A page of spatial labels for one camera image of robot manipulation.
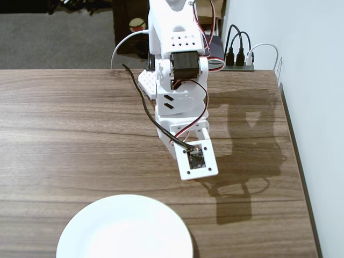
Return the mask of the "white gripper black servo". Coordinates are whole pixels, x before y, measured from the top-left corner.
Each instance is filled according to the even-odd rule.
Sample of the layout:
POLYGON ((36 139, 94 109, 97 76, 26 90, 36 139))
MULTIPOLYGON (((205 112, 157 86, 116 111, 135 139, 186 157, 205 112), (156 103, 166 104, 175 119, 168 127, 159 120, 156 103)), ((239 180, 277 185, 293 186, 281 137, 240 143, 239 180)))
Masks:
MULTIPOLYGON (((207 120, 209 116, 208 112, 205 112, 205 114, 202 116, 202 118, 196 122, 194 125, 191 127, 191 131, 197 131, 200 130, 201 128, 206 128, 207 131, 210 130, 209 122, 207 120)), ((167 130, 169 133, 171 133, 173 136, 177 132, 179 132, 181 129, 185 128, 189 124, 191 124, 194 120, 196 120, 198 116, 189 116, 185 117, 181 113, 180 114, 174 114, 174 115, 169 115, 169 116, 162 116, 159 114, 156 114, 156 121, 158 124, 167 130)), ((157 129, 158 136, 160 140, 163 142, 163 144, 166 146, 172 157, 176 160, 176 152, 175 152, 175 147, 170 143, 170 138, 167 137, 160 129, 157 129)))

